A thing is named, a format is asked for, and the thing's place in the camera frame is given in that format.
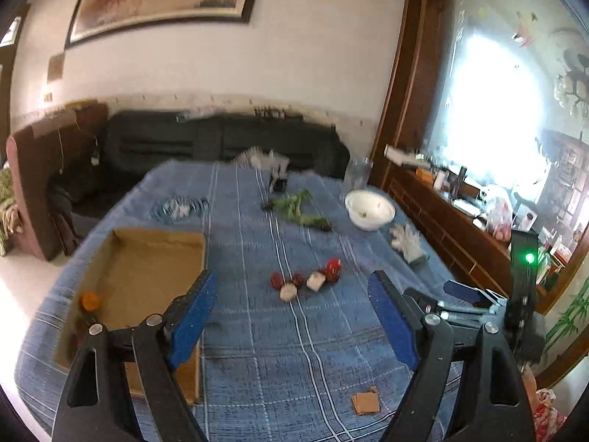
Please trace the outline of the large orange mandarin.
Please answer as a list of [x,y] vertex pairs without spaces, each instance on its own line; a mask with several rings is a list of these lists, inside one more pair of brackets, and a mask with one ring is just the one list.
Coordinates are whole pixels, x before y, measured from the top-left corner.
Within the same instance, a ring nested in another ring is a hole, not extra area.
[[85,312],[94,313],[101,307],[102,298],[94,291],[83,292],[79,304]]

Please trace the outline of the dark red jujube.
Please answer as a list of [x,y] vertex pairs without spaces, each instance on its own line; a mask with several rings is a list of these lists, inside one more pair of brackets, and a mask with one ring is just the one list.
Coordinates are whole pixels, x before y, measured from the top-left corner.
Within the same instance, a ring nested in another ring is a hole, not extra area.
[[325,267],[321,269],[327,283],[337,283],[341,277],[341,270],[337,267]]

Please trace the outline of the red cherry tomato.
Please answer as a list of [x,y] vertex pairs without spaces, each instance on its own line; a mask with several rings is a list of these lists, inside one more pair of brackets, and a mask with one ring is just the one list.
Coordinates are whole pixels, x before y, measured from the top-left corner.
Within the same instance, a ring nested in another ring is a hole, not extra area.
[[341,271],[341,260],[340,259],[330,259],[325,266],[325,269],[329,273],[339,273]]

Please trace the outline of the white square cake piece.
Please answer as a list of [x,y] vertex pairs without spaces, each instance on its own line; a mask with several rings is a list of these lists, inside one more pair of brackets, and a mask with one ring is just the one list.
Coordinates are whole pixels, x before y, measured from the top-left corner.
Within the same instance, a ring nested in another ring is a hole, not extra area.
[[319,292],[326,280],[327,277],[324,273],[321,273],[320,271],[314,271],[307,278],[306,286],[309,290]]

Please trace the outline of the small red jujube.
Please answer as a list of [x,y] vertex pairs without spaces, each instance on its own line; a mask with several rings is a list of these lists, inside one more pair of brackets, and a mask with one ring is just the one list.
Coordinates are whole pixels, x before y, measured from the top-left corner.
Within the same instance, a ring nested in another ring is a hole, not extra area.
[[303,278],[303,276],[301,274],[299,274],[299,273],[295,273],[293,275],[292,283],[296,287],[302,287],[302,286],[304,286],[304,278]]

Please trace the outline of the round beige cake piece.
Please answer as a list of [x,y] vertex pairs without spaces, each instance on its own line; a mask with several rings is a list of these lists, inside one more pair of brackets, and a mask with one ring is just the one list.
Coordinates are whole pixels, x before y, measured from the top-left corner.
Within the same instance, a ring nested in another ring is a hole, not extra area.
[[296,285],[293,283],[285,283],[279,290],[279,298],[284,302],[291,302],[297,297]]

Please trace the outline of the round red jujube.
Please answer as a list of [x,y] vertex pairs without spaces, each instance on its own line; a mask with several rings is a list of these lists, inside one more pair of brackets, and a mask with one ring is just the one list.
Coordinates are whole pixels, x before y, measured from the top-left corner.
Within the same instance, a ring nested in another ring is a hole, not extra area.
[[275,290],[280,290],[285,285],[285,281],[280,273],[273,273],[271,275],[271,286]]

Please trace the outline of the dark plum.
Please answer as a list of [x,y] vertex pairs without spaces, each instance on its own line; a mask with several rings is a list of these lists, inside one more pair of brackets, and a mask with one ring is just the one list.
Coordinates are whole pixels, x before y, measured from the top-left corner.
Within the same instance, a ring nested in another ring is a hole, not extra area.
[[98,318],[94,312],[81,312],[82,318],[87,323],[88,326],[92,326],[93,324],[99,323]]

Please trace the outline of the white work glove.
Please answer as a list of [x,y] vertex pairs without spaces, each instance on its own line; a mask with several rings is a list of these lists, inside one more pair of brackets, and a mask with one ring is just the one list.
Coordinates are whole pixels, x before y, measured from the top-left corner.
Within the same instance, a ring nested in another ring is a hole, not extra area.
[[403,257],[409,266],[418,266],[428,260],[423,249],[419,232],[414,232],[410,225],[394,225],[390,230],[391,247]]

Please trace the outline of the cardboard box tray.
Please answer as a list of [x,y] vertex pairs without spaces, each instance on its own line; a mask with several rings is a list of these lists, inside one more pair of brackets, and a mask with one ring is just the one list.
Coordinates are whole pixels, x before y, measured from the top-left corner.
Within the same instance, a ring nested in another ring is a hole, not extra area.
[[79,298],[94,291],[102,298],[94,312],[109,330],[130,328],[162,314],[185,294],[205,268],[206,237],[200,232],[116,228],[91,257],[74,291],[58,338],[54,362],[69,369],[88,325]]

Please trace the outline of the white bowl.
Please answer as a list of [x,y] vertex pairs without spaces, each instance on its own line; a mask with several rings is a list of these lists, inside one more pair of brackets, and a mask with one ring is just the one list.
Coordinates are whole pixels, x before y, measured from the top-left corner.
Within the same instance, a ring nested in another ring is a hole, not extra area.
[[381,194],[370,190],[353,190],[345,197],[348,218],[357,228],[375,232],[390,224],[395,217],[393,204]]

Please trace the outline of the small cardboard scrap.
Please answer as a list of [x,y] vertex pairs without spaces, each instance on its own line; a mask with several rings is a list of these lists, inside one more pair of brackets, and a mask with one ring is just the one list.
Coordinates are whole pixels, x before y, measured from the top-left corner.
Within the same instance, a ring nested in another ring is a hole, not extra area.
[[358,416],[380,413],[380,395],[375,386],[352,395],[352,407]]

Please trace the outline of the wooden sideboard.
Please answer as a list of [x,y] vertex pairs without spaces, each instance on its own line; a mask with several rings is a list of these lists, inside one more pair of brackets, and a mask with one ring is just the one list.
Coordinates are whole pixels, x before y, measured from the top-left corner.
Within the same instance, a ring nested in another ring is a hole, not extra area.
[[553,386],[588,352],[588,0],[404,0],[371,182],[463,283],[512,291],[519,227]]

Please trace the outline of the clear glass cup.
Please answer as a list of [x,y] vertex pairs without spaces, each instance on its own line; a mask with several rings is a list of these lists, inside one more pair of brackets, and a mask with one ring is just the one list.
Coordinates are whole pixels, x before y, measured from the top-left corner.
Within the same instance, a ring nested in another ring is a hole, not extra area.
[[373,161],[369,158],[351,158],[341,183],[339,199],[344,201],[348,193],[353,190],[363,190],[367,185],[372,168]]

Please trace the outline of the blue plaid tablecloth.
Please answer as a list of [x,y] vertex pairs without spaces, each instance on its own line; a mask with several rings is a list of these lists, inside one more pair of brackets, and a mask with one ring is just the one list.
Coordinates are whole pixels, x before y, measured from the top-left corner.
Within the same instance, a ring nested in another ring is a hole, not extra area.
[[[50,431],[67,373],[54,362],[74,291],[115,228],[201,232],[206,265],[219,278],[204,331],[203,401],[193,412],[212,441],[376,441],[411,378],[385,337],[367,294],[381,269],[399,288],[443,298],[451,272],[431,252],[409,266],[386,229],[362,232],[339,199],[338,180],[293,173],[288,192],[307,189],[309,213],[331,232],[302,228],[262,210],[266,173],[221,163],[168,162],[150,171],[89,233],[33,316],[16,364],[17,390]],[[309,290],[307,278],[341,260],[337,283]],[[271,275],[304,278],[291,302]],[[380,413],[358,416],[352,395],[375,386]]]

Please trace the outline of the green patterned cloth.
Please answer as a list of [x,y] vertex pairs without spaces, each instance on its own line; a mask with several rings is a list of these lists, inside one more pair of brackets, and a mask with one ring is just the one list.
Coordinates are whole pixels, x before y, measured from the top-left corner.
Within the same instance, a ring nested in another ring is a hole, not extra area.
[[23,232],[9,168],[3,168],[0,173],[0,231],[0,252],[1,256],[6,256],[12,248],[10,238]]

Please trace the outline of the green leafy vegetable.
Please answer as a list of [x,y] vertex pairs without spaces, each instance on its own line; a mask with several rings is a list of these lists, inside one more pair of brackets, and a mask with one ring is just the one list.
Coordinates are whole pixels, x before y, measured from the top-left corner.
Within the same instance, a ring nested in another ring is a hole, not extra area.
[[331,223],[320,214],[305,214],[303,212],[303,204],[309,203],[312,199],[313,196],[310,191],[302,189],[291,196],[269,199],[269,201],[262,204],[262,210],[267,213],[273,211],[294,225],[299,225],[303,228],[314,228],[320,231],[318,225],[321,222],[325,221],[330,225]]

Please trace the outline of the black device on table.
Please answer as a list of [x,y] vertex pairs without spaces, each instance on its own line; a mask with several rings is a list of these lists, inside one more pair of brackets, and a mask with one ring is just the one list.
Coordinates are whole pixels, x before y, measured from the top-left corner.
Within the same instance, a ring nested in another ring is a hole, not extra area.
[[283,194],[288,185],[288,173],[280,169],[272,169],[269,174],[269,192],[271,194]]

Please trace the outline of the black sofa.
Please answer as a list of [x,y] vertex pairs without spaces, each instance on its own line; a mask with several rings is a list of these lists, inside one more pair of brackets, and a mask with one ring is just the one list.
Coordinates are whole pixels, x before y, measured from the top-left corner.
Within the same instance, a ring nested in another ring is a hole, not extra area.
[[223,162],[257,147],[289,159],[289,170],[341,179],[350,153],[333,126],[270,116],[123,111],[99,136],[99,163],[82,156],[53,177],[49,203],[66,215],[99,220],[145,174],[168,160]]

